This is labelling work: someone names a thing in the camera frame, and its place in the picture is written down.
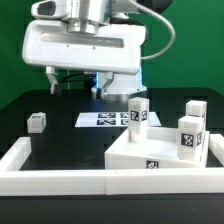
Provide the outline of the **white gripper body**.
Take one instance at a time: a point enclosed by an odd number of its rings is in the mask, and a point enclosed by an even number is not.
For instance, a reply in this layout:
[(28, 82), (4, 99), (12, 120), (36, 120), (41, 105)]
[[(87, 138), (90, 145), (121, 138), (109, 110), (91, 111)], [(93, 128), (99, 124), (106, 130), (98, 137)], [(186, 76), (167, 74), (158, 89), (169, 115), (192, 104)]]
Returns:
[(71, 70), (136, 74), (146, 28), (101, 26), (96, 35), (70, 33), (62, 21), (34, 20), (25, 33), (22, 57), (27, 64)]

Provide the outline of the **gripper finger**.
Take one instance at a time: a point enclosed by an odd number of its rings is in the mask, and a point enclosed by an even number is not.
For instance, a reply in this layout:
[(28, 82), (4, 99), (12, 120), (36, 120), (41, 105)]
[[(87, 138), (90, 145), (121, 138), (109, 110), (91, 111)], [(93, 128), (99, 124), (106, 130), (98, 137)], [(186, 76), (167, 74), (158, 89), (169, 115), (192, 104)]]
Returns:
[(61, 85), (59, 84), (56, 76), (56, 68), (52, 66), (46, 67), (46, 76), (50, 82), (50, 93), (52, 95), (60, 96), (62, 92)]
[(114, 81), (113, 72), (100, 72), (98, 75), (98, 89), (100, 91), (100, 98), (104, 100), (111, 100), (112, 95), (109, 93), (111, 84)]

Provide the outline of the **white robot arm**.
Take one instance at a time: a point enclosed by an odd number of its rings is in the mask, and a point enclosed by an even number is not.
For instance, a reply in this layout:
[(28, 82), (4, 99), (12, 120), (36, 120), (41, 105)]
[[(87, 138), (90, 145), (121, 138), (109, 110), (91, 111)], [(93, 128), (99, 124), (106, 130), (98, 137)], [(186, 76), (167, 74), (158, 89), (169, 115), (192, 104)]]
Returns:
[(61, 92), (58, 69), (96, 75), (92, 96), (126, 101), (143, 96), (141, 45), (147, 28), (130, 20), (130, 13), (147, 13), (161, 21), (175, 41), (175, 29), (162, 16), (173, 0), (42, 0), (32, 5), (23, 60), (43, 66), (50, 92)]

